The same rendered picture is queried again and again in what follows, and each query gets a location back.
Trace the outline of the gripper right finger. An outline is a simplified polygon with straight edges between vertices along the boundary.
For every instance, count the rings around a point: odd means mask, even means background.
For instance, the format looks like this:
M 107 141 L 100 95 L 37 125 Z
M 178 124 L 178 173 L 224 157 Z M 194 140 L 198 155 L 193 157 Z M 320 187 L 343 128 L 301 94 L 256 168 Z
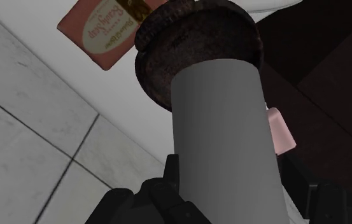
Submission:
M 309 224 L 352 224 L 352 194 L 308 171 L 297 157 L 278 157 L 281 182 Z

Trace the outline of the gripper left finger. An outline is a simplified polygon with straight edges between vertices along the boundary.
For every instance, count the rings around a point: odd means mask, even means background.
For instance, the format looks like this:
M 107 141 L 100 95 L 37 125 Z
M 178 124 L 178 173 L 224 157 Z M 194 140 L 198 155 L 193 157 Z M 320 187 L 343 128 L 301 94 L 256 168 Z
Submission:
M 137 193 L 109 190 L 85 224 L 211 224 L 194 203 L 180 197 L 179 184 L 179 156 L 169 154 L 161 178 L 145 180 Z

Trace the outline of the grey cylinder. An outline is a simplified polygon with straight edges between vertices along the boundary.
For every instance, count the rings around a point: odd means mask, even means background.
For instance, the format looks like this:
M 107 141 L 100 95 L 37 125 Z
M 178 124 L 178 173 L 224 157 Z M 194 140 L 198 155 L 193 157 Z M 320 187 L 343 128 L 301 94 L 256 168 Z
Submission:
M 290 224 L 258 69 L 200 62 L 171 82 L 180 195 L 212 224 Z

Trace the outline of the small pink block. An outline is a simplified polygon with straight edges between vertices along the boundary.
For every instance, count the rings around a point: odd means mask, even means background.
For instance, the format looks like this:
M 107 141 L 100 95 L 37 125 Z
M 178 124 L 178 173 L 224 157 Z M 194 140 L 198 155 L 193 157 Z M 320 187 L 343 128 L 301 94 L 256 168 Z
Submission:
M 277 108 L 267 108 L 267 116 L 276 155 L 284 154 L 296 147 L 296 142 Z

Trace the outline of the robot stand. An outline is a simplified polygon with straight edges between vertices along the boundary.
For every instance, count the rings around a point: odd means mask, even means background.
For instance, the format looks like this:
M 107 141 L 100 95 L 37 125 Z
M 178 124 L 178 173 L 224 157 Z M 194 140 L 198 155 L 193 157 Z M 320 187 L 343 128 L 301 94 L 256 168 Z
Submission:
M 262 19 L 262 85 L 316 176 L 352 193 L 352 0 L 302 0 Z

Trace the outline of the dark brown round bowl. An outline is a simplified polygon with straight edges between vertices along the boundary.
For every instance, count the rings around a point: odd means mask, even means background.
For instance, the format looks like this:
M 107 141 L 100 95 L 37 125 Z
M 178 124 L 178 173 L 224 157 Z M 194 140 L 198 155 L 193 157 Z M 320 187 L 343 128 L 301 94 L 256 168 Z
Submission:
M 255 21 L 229 0 L 168 0 L 136 32 L 136 77 L 147 96 L 171 111 L 171 81 L 182 69 L 214 59 L 237 59 L 257 69 L 264 61 Z

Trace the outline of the pink soap box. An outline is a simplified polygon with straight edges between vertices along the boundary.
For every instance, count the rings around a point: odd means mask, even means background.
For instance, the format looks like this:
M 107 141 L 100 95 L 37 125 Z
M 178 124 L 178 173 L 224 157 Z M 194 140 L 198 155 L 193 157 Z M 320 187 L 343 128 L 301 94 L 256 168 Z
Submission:
M 143 20 L 166 1 L 78 0 L 57 29 L 107 71 L 134 46 Z

